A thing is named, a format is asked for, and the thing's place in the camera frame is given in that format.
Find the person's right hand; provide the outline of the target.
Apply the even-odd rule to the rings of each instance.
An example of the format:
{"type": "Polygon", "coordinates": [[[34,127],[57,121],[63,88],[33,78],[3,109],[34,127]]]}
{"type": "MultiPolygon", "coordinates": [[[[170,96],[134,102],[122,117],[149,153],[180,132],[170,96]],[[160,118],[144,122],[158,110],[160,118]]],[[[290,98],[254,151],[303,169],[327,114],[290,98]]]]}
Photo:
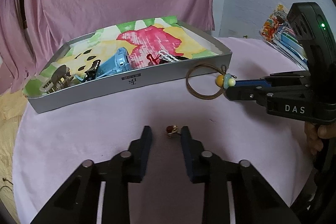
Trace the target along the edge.
{"type": "Polygon", "coordinates": [[[309,122],[305,122],[304,132],[306,134],[307,145],[312,155],[317,155],[323,149],[323,139],[331,139],[336,136],[336,124],[321,125],[317,127],[309,122]]]}

